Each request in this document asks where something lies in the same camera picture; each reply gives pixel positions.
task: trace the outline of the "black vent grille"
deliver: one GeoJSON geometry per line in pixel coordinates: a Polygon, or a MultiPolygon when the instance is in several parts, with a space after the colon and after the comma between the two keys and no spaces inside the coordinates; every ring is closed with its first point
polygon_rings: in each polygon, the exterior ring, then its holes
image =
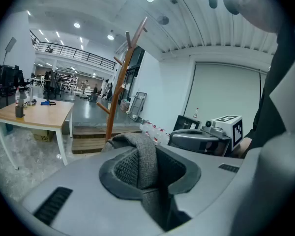
{"type": "Polygon", "coordinates": [[[235,173],[237,173],[237,171],[239,170],[239,167],[228,165],[228,164],[221,164],[219,166],[219,168],[226,170],[226,171],[235,172],[235,173]]]}
{"type": "Polygon", "coordinates": [[[68,188],[58,187],[34,213],[34,216],[46,225],[50,225],[71,192],[72,190],[68,188]]]}

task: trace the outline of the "gray cloth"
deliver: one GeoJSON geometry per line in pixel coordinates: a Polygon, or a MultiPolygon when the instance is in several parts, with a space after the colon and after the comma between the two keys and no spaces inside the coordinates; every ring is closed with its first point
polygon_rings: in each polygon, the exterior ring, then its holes
{"type": "Polygon", "coordinates": [[[122,133],[108,140],[102,152],[125,146],[133,146],[138,149],[137,187],[142,190],[156,186],[158,167],[154,142],[144,134],[122,133]]]}

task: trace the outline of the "sleeve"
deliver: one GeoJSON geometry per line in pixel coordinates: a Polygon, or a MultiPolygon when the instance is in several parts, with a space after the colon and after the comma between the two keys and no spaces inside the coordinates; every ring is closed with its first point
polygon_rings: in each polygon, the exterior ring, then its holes
{"type": "Polygon", "coordinates": [[[260,111],[261,111],[262,105],[264,103],[264,97],[265,97],[265,89],[262,92],[261,101],[260,101],[260,104],[259,104],[258,111],[257,111],[257,113],[255,115],[254,122],[252,124],[252,129],[249,131],[249,133],[247,135],[245,135],[244,138],[248,137],[250,139],[253,139],[253,137],[254,137],[255,131],[256,131],[257,126],[258,126],[259,118],[260,118],[260,111]]]}

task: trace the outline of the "wooden table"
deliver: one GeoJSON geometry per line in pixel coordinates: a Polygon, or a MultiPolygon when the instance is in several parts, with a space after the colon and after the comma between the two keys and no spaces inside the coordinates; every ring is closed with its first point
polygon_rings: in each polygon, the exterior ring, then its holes
{"type": "Polygon", "coordinates": [[[19,167],[14,162],[11,152],[7,148],[4,141],[4,136],[6,134],[6,123],[26,128],[55,131],[63,163],[64,165],[68,164],[67,158],[64,153],[61,128],[66,117],[70,115],[69,126],[70,137],[72,137],[72,107],[74,104],[70,102],[53,100],[52,102],[56,102],[56,105],[41,106],[40,103],[42,101],[46,100],[37,99],[37,103],[35,106],[28,106],[27,108],[24,108],[25,116],[22,118],[15,117],[15,103],[0,109],[0,140],[2,142],[5,153],[7,154],[9,160],[16,170],[18,170],[19,167]]]}

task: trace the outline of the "white box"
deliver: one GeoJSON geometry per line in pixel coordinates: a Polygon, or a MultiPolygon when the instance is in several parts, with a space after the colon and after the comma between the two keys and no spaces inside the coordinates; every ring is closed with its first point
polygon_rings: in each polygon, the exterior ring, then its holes
{"type": "Polygon", "coordinates": [[[232,139],[232,151],[243,138],[242,116],[223,116],[213,119],[215,127],[222,128],[225,135],[232,139]]]}

